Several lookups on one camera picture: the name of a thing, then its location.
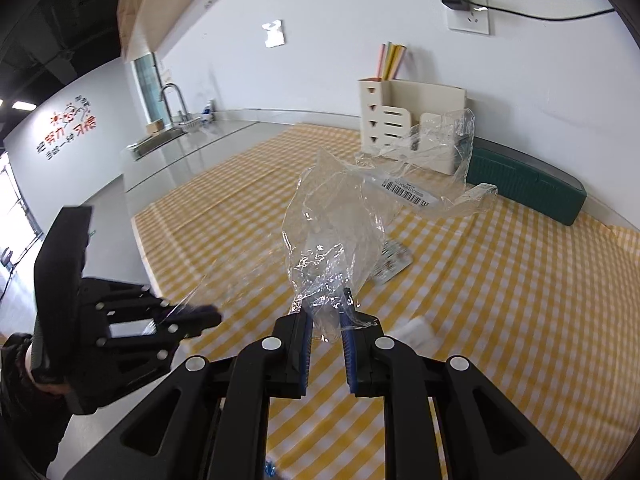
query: plastic bag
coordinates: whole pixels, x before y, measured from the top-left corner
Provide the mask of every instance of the plastic bag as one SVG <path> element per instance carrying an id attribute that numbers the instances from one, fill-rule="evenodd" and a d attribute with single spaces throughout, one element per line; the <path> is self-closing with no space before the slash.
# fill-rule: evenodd
<path id="1" fill-rule="evenodd" d="M 469 216 L 494 206 L 497 187 L 468 189 L 466 174 L 473 147 L 471 110 L 436 116 L 372 153 L 357 153 L 363 178 L 384 189 L 399 206 L 428 219 Z"/>
<path id="2" fill-rule="evenodd" d="M 374 269 L 388 226 L 403 205 L 427 218 L 468 216 L 492 207 L 497 188 L 466 189 L 474 132 L 469 110 L 416 126 L 348 164 L 328 152 L 301 177 L 282 225 L 290 312 L 304 308 L 322 337 L 362 326 L 353 297 Z M 451 174 L 435 171 L 450 170 Z"/>
<path id="3" fill-rule="evenodd" d="M 322 150 L 284 217 L 287 273 L 295 293 L 290 312 L 305 308 L 328 341 L 340 337 L 341 314 L 350 327 L 362 326 L 353 295 L 382 252 L 385 221 L 395 215 L 394 204 L 372 204 L 369 193 L 380 191 Z"/>

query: window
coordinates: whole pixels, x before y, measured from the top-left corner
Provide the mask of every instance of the window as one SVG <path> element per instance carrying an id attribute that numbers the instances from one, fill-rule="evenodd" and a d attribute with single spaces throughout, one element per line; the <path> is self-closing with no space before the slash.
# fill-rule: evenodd
<path id="1" fill-rule="evenodd" d="M 5 248 L 13 251 L 15 263 L 42 234 L 35 218 L 25 204 L 7 153 L 0 156 L 0 253 Z"/>
<path id="2" fill-rule="evenodd" d="M 146 112 L 151 122 L 162 119 L 165 125 L 169 125 L 169 113 L 166 109 L 164 101 L 159 101 L 160 95 L 160 75 L 156 66 L 156 56 L 147 54 L 135 60 L 136 75 L 138 76 L 138 85 L 145 100 Z"/>

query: kitchen faucet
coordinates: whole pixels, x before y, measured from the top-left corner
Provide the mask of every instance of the kitchen faucet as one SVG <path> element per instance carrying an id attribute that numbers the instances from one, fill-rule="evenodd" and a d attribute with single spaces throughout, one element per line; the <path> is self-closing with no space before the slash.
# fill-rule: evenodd
<path id="1" fill-rule="evenodd" d="M 180 116 L 180 120 L 185 123 L 187 121 L 190 120 L 191 116 L 189 115 L 189 112 L 187 111 L 187 105 L 184 102 L 184 97 L 182 96 L 182 92 L 180 91 L 180 87 L 176 84 L 176 83 L 167 83 L 166 85 L 164 85 L 161 89 L 160 89 L 160 95 L 158 96 L 158 101 L 162 102 L 164 101 L 164 104 L 166 105 L 166 109 L 169 112 L 169 120 L 171 121 L 171 126 L 175 128 L 175 123 L 174 123 L 174 117 L 171 115 L 171 108 L 169 108 L 169 101 L 166 98 L 166 94 L 164 93 L 164 91 L 169 88 L 169 86 L 172 86 L 176 89 L 176 91 L 178 92 L 178 98 L 180 99 L 180 104 L 182 105 L 182 110 L 178 110 L 178 114 Z"/>

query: ceiling light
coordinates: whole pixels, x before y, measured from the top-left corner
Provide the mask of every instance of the ceiling light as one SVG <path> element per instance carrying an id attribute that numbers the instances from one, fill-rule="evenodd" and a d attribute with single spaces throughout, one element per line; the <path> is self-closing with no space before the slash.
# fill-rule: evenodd
<path id="1" fill-rule="evenodd" d="M 14 103 L 13 108 L 15 108 L 16 110 L 26 110 L 28 112 L 31 112 L 36 109 L 36 105 L 32 105 L 31 103 L 25 103 L 23 101 L 16 101 Z"/>

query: wall socket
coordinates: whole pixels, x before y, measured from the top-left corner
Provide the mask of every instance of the wall socket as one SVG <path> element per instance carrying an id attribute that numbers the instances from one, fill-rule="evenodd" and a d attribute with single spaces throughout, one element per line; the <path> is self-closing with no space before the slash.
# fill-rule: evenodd
<path id="1" fill-rule="evenodd" d="M 483 6 L 487 0 L 471 0 Z M 450 30 L 462 30 L 476 34 L 489 34 L 489 9 L 483 6 L 471 5 L 471 10 L 452 10 L 445 7 L 447 27 Z"/>

